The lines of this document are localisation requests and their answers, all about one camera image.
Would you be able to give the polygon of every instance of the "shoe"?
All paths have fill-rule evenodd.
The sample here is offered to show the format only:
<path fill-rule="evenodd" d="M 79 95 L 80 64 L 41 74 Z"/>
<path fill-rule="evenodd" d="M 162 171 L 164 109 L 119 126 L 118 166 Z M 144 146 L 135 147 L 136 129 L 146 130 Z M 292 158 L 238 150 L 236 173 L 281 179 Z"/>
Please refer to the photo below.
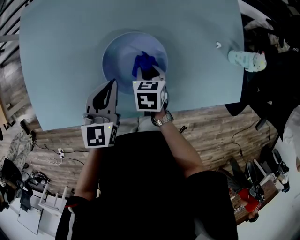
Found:
<path fill-rule="evenodd" d="M 30 139 L 35 142 L 36 141 L 36 133 L 34 131 L 31 131 L 30 132 L 30 135 L 29 135 Z"/>
<path fill-rule="evenodd" d="M 20 122 L 20 126 L 25 131 L 26 135 L 29 135 L 29 130 L 28 130 L 28 128 L 27 128 L 27 126 L 26 126 L 26 124 L 25 124 L 24 121 Z"/>

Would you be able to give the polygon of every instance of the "black shirt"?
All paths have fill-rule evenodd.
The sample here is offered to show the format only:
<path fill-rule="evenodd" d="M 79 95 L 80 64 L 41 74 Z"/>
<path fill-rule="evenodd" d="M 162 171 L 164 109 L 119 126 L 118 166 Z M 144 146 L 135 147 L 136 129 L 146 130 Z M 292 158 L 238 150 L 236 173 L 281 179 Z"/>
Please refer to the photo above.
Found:
<path fill-rule="evenodd" d="M 68 200 L 57 240 L 70 230 L 72 240 L 193 240 L 194 219 L 212 239 L 238 238 L 226 177 L 205 171 L 185 179 L 160 132 L 117 137 L 102 159 L 99 182 L 99 198 Z"/>

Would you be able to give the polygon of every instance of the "red object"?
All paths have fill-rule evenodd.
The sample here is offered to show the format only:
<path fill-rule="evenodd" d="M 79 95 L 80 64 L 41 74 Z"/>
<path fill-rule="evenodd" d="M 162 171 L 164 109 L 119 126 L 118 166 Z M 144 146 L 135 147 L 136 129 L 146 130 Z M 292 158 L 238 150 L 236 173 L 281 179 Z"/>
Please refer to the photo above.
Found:
<path fill-rule="evenodd" d="M 247 201 L 248 204 L 245 206 L 245 209 L 248 212 L 254 212 L 257 208 L 257 206 L 259 205 L 259 201 L 257 201 L 251 194 L 249 189 L 242 189 L 239 192 L 240 198 Z"/>

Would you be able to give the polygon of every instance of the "blue bowl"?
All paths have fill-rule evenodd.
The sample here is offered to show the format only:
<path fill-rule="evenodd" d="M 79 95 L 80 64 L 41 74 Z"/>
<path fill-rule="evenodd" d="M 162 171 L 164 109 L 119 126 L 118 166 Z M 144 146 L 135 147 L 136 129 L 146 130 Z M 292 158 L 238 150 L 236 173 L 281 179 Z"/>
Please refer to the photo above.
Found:
<path fill-rule="evenodd" d="M 132 68 L 142 51 L 153 56 L 166 72 L 168 57 L 163 45 L 153 36 L 143 32 L 129 32 L 115 38 L 106 48 L 102 58 L 102 70 L 107 81 L 116 79 L 119 91 L 133 94 Z"/>

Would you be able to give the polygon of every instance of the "person's hand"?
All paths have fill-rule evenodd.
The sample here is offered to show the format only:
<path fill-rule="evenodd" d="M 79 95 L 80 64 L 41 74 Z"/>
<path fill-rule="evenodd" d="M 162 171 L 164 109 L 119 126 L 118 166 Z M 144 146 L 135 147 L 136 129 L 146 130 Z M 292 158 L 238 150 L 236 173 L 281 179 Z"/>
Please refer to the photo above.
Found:
<path fill-rule="evenodd" d="M 162 108 L 160 112 L 155 112 L 154 118 L 155 120 L 159 120 L 165 116 L 165 110 Z"/>

